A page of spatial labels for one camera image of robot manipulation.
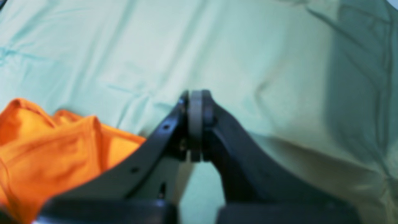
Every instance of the black plastic bracket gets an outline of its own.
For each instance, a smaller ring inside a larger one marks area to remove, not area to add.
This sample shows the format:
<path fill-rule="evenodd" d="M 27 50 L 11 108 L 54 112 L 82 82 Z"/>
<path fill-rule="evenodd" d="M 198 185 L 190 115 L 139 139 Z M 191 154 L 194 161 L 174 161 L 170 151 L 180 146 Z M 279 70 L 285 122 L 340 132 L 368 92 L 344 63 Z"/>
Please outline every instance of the black plastic bracket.
<path fill-rule="evenodd" d="M 98 178 L 48 201 L 38 219 L 52 217 L 60 221 L 68 218 L 68 212 L 73 216 L 75 209 L 85 207 L 85 216 L 95 216 L 107 206 L 123 207 L 123 204 L 126 208 L 122 211 L 134 214 L 129 209 L 133 206 L 137 210 L 139 201 L 168 201 L 173 194 L 179 163 L 186 160 L 188 150 L 191 161 L 211 161 L 220 173 L 227 206 L 221 210 L 219 223 L 235 223 L 231 219 L 251 220 L 250 214 L 258 217 L 255 223 L 282 223 L 281 220 L 286 221 L 283 223 L 301 223 L 295 220 L 309 224 L 346 223 L 341 220 L 359 223 L 349 203 L 302 181 L 268 157 L 207 90 L 194 91 L 191 98 L 185 91 L 135 153 Z M 66 208 L 72 204 L 76 207 Z M 146 206 L 148 212 L 159 209 Z M 58 213 L 60 208 L 65 212 Z M 162 212 L 146 214 L 153 214 L 153 220 L 159 222 L 143 223 L 164 223 Z M 302 219 L 286 219 L 286 216 Z M 329 222 L 319 222 L 331 216 L 334 219 Z"/>

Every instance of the wrinkled fabric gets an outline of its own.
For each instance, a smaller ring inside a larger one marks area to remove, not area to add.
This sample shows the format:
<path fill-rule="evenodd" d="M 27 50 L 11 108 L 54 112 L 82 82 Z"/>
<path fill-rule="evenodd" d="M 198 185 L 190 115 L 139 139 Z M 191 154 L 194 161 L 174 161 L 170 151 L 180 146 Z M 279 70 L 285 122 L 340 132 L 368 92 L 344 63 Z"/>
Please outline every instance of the wrinkled fabric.
<path fill-rule="evenodd" d="M 30 224 L 51 197 L 111 169 L 144 139 L 61 110 L 15 99 L 0 114 L 0 205 Z"/>
<path fill-rule="evenodd" d="M 385 0 L 9 0 L 0 107 L 24 97 L 147 136 L 207 88 L 280 165 L 396 223 L 397 21 Z M 182 222 L 213 223 L 221 192 L 196 165 Z"/>

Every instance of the mint green sheet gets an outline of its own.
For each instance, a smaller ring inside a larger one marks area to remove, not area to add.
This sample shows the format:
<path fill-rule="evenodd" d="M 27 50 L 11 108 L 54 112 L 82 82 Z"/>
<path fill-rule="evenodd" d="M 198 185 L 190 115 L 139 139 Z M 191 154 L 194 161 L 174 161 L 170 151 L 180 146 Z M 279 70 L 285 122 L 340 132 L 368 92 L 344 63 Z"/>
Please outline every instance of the mint green sheet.
<path fill-rule="evenodd" d="M 280 165 L 395 224 L 397 22 L 384 0 L 9 0 L 0 109 L 23 97 L 148 136 L 206 88 Z M 214 223 L 214 167 L 185 164 L 178 183 L 181 222 Z"/>

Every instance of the orange cloth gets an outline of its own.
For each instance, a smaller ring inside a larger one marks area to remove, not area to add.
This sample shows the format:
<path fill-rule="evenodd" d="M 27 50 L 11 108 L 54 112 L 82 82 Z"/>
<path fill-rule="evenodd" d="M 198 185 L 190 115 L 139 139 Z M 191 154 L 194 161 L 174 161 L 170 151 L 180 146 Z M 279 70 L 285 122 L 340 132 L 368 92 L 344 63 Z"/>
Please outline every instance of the orange cloth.
<path fill-rule="evenodd" d="M 120 163 L 144 138 L 65 110 L 15 99 L 0 114 L 0 204 L 31 223 L 49 198 Z"/>

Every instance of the black plastic base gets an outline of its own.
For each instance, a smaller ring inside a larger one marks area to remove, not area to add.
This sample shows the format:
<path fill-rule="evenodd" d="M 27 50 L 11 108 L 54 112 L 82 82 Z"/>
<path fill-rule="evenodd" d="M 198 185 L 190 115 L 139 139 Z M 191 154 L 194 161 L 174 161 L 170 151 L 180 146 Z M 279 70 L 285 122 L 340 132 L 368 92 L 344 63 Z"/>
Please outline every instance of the black plastic base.
<path fill-rule="evenodd" d="M 217 224 L 360 224 L 351 208 L 283 204 L 230 204 L 219 212 Z"/>
<path fill-rule="evenodd" d="M 163 200 L 53 200 L 41 210 L 40 224 L 175 224 L 177 209 Z"/>

